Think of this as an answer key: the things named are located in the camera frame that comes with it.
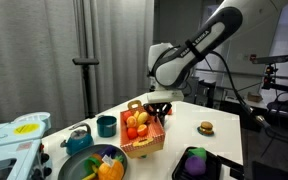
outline wicker basket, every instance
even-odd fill
[[[141,101],[135,100],[131,101],[128,104],[128,110],[134,114],[136,111],[139,113],[145,112],[145,109],[142,106]],[[144,137],[137,137],[135,139],[130,140],[127,136],[127,126],[126,123],[123,121],[123,113],[121,112],[121,119],[120,119],[120,147],[123,151],[127,154],[130,158],[137,158],[141,157],[155,151],[163,149],[164,141],[165,141],[165,131],[162,127],[162,124],[158,119],[155,119],[154,116],[150,116],[148,120],[148,134]]]

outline toy burger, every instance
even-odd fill
[[[206,136],[211,136],[214,134],[213,125],[208,121],[203,121],[201,126],[197,128],[197,131]]]

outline mug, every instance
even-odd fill
[[[114,116],[99,116],[97,133],[100,137],[112,137],[116,134],[116,118]]]

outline blue kettle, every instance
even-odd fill
[[[94,145],[93,138],[91,136],[91,128],[88,124],[86,123],[78,123],[71,127],[69,130],[74,130],[78,127],[81,126],[86,126],[87,131],[85,130],[75,130],[72,132],[70,138],[66,142],[64,140],[61,143],[61,147],[64,148],[66,147],[66,153],[70,156],[74,155],[75,153]]]

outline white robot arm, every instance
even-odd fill
[[[148,69],[153,92],[149,93],[148,101],[182,101],[184,97],[178,88],[198,62],[228,38],[239,36],[279,13],[286,4],[288,0],[224,0],[184,45],[151,46]]]

